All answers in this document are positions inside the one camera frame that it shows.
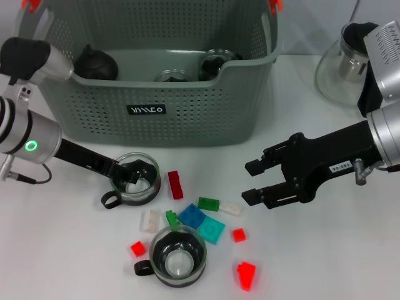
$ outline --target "white lego brick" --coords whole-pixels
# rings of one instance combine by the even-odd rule
[[[242,213],[243,207],[235,203],[220,201],[219,210],[224,213],[231,214],[232,216],[238,217]]]
[[[145,233],[156,233],[158,232],[158,211],[145,211],[142,214],[141,227]]]

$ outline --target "glass mug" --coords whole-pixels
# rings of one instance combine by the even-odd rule
[[[151,241],[150,260],[134,265],[138,276],[155,274],[167,286],[184,288],[195,283],[206,267],[206,242],[185,225],[165,227]]]
[[[139,173],[137,183],[111,180],[112,191],[101,198],[101,203],[107,209],[115,208],[120,204],[140,206],[152,201],[161,187],[161,177],[158,163],[150,155],[140,152],[128,153],[116,161],[132,173]],[[116,197],[113,202],[107,201]]]

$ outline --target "robotic arm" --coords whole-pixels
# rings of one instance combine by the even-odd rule
[[[28,109],[31,83],[39,84],[45,78],[68,80],[73,70],[72,63],[47,42],[12,37],[3,44],[0,73],[10,76],[10,81],[0,96],[0,152],[7,154],[0,167],[0,180],[11,178],[35,184],[35,180],[11,171],[14,158],[44,164],[56,157],[111,179],[134,184],[138,181],[138,173],[63,139],[58,123]]]
[[[396,21],[376,28],[365,38],[369,62],[358,107],[367,121],[317,139],[297,133],[264,150],[261,160],[246,164],[251,176],[281,165],[286,182],[242,193],[250,205],[268,209],[308,203],[318,187],[333,178],[355,172],[356,184],[376,168],[400,171],[400,102],[384,108],[382,100],[400,98],[400,27]]]

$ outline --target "perforated basket wall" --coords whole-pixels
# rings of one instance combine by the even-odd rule
[[[17,34],[33,38],[49,8],[45,40],[74,61],[96,49],[229,49],[243,61],[226,63],[209,82],[95,81],[74,76],[40,85],[71,138],[137,146],[217,146],[245,141],[260,91],[279,55],[277,16],[267,0],[43,0],[27,7]],[[132,116],[127,105],[165,104],[166,114]]]

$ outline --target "gray plastic basket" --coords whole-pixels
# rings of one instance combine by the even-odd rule
[[[74,75],[40,85],[70,138],[218,146],[243,142],[253,130],[259,101],[267,101],[260,91],[281,50],[279,23],[268,0],[42,0],[35,12],[29,5],[19,12],[15,35],[44,39],[72,61],[86,44],[117,61],[117,81]],[[153,82],[167,69],[196,78],[199,57],[210,49],[244,60],[224,64],[213,81]],[[127,106],[147,104],[164,104],[166,114],[128,114]]]

